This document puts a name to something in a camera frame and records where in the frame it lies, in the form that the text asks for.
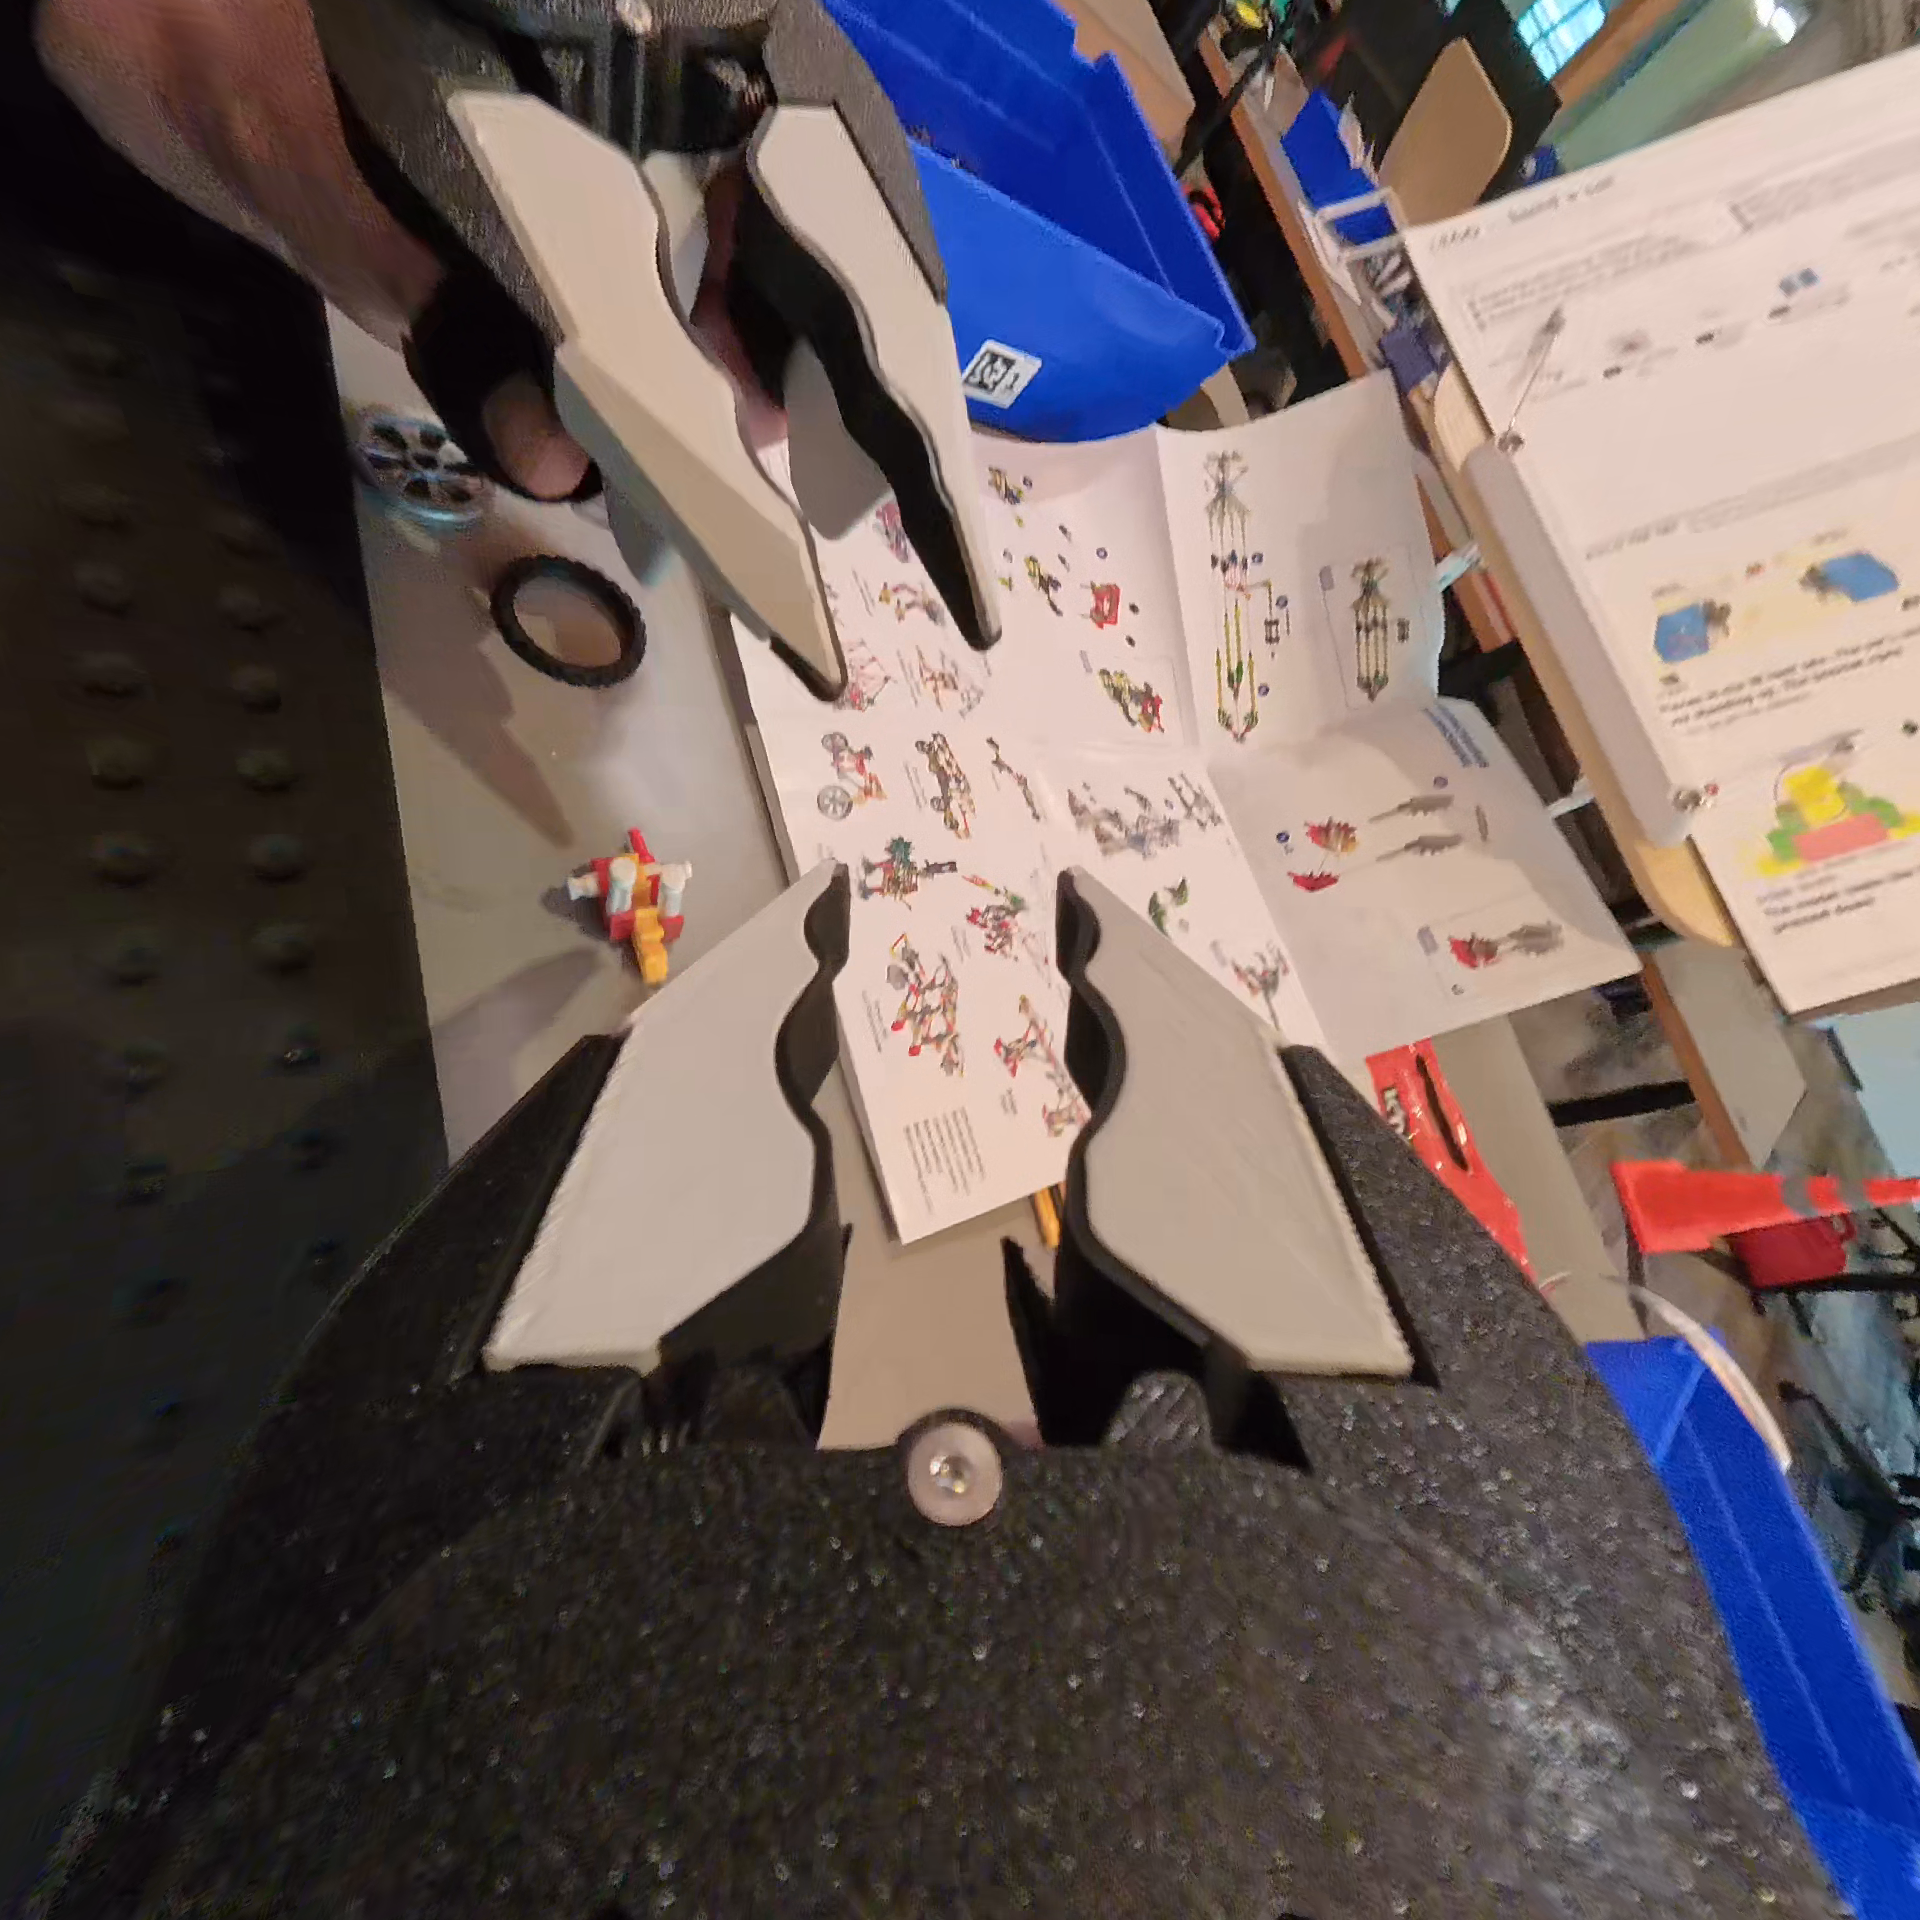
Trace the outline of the white printed instruction sheet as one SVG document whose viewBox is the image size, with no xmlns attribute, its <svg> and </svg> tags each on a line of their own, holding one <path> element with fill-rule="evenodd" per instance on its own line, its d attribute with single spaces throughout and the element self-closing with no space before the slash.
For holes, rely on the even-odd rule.
<svg viewBox="0 0 1920 1920">
<path fill-rule="evenodd" d="M 900 1240 L 1066 1174 L 1063 872 L 1342 1070 L 1638 968 L 1498 729 L 1438 687 L 1383 375 L 1212 432 L 975 437 L 975 480 L 989 652 L 894 503 L 822 549 L 843 690 L 734 626 L 785 848 L 849 872 L 842 1060 Z"/>
</svg>

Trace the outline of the red container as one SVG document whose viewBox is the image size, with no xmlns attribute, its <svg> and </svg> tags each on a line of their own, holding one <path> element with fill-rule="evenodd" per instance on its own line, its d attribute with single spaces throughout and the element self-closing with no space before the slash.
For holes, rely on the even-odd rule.
<svg viewBox="0 0 1920 1920">
<path fill-rule="evenodd" d="M 1849 1266 L 1865 1223 L 1876 1217 L 1895 1226 L 1898 1209 L 1916 1212 L 1916 1178 L 1687 1167 L 1671 1159 L 1615 1161 L 1612 1177 L 1637 1254 L 1726 1252 L 1734 1277 L 1763 1297 L 1916 1290 L 1911 1234 L 1903 1237 L 1901 1263 L 1885 1271 Z"/>
</svg>

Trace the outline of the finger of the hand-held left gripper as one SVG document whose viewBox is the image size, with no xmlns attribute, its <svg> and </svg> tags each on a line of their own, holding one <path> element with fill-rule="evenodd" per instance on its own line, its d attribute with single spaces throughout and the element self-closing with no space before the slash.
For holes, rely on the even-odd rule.
<svg viewBox="0 0 1920 1920">
<path fill-rule="evenodd" d="M 675 247 L 703 238 L 702 189 L 659 198 L 634 158 L 527 94 L 463 89 L 447 112 L 558 324 L 556 405 L 628 572 L 676 554 L 817 698 L 839 697 L 849 662 L 799 509 L 682 312 Z"/>
<path fill-rule="evenodd" d="M 1002 638 L 954 327 L 835 106 L 777 104 L 746 158 L 735 266 L 790 335 L 787 472 L 811 533 L 850 535 L 886 496 L 951 626 Z"/>
</svg>

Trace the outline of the white illustrated task sheet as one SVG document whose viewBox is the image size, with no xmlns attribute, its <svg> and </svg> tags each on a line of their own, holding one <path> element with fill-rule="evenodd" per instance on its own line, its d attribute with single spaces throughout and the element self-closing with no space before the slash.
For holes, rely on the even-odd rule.
<svg viewBox="0 0 1920 1920">
<path fill-rule="evenodd" d="M 1916 992 L 1917 53 L 1407 230 L 1637 829 L 1789 1017 Z"/>
</svg>

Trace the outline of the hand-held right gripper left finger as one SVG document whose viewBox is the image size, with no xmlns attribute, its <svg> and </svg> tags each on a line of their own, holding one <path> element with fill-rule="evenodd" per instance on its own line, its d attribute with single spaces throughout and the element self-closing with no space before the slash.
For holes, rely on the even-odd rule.
<svg viewBox="0 0 1920 1920">
<path fill-rule="evenodd" d="M 773 1313 L 727 1334 L 742 1353 L 835 1317 L 843 1240 L 819 1097 L 849 919 L 849 869 L 819 863 L 623 1024 L 487 1334 L 490 1370 L 651 1370 L 757 1279 Z"/>
</svg>

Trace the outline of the blue plastic bin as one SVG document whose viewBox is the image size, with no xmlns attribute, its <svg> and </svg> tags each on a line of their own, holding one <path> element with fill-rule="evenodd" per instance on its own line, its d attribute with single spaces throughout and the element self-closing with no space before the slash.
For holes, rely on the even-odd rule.
<svg viewBox="0 0 1920 1920">
<path fill-rule="evenodd" d="M 1135 95 L 1053 4 L 830 1 L 907 132 L 951 277 L 1020 223 L 1201 303 L 1203 233 Z"/>
<path fill-rule="evenodd" d="M 1860 1918 L 1917 1916 L 1914 1743 L 1785 1469 L 1681 1336 L 1586 1357 L 1681 1518 L 1785 1793 Z"/>
</svg>

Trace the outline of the orange and red toy bag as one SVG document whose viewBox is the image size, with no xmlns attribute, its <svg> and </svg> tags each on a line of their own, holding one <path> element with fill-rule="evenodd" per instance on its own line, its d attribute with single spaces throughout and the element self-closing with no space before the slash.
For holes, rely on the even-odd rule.
<svg viewBox="0 0 1920 1920">
<path fill-rule="evenodd" d="M 1521 1209 L 1481 1154 L 1433 1045 L 1389 1047 L 1370 1053 L 1365 1068 L 1388 1126 L 1533 1279 Z"/>
</svg>

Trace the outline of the beige chair back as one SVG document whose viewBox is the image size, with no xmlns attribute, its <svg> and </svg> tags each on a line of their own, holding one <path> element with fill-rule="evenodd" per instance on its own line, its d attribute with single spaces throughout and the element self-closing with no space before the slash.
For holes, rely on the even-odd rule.
<svg viewBox="0 0 1920 1920">
<path fill-rule="evenodd" d="M 1509 156 L 1514 121 L 1466 39 L 1449 41 L 1379 161 L 1396 225 L 1439 223 L 1475 208 Z"/>
</svg>

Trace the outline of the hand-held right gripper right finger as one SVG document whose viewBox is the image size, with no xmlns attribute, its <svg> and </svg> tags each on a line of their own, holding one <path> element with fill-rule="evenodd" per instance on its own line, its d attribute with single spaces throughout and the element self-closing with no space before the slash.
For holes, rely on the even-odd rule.
<svg viewBox="0 0 1920 1920">
<path fill-rule="evenodd" d="M 1410 1378 L 1281 1032 L 1086 869 L 1059 874 L 1053 942 L 1089 1109 L 1070 1247 L 1255 1373 Z"/>
</svg>

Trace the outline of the red plastic connector piece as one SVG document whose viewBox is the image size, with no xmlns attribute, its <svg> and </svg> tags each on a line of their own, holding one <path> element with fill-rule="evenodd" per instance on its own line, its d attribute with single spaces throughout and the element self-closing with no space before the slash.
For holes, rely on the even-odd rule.
<svg viewBox="0 0 1920 1920">
<path fill-rule="evenodd" d="M 685 858 L 659 858 L 641 828 L 628 828 L 623 848 L 598 855 L 578 879 L 593 881 L 586 897 L 598 904 L 607 940 L 628 944 L 641 912 L 649 910 L 659 919 L 660 940 L 678 942 L 693 865 Z"/>
</svg>

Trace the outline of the black toy tyre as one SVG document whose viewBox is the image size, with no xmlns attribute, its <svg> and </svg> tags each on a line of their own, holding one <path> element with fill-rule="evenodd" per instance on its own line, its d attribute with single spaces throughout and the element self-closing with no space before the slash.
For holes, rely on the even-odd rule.
<svg viewBox="0 0 1920 1920">
<path fill-rule="evenodd" d="M 525 618 L 521 600 L 540 584 L 556 584 L 565 597 L 598 617 L 615 652 L 606 660 L 577 662 L 541 646 Z M 641 608 L 606 572 L 565 554 L 535 553 L 502 567 L 487 590 L 487 610 L 502 646 L 543 681 L 577 690 L 610 690 L 631 681 L 647 655 L 649 631 Z"/>
</svg>

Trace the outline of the person's left hand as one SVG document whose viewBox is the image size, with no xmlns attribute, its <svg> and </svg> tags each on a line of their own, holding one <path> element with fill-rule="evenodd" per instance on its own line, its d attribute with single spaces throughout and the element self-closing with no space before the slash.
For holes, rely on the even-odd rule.
<svg viewBox="0 0 1920 1920">
<path fill-rule="evenodd" d="M 377 197 L 302 1 L 47 1 L 47 78 L 140 173 L 399 346 L 447 274 Z"/>
</svg>

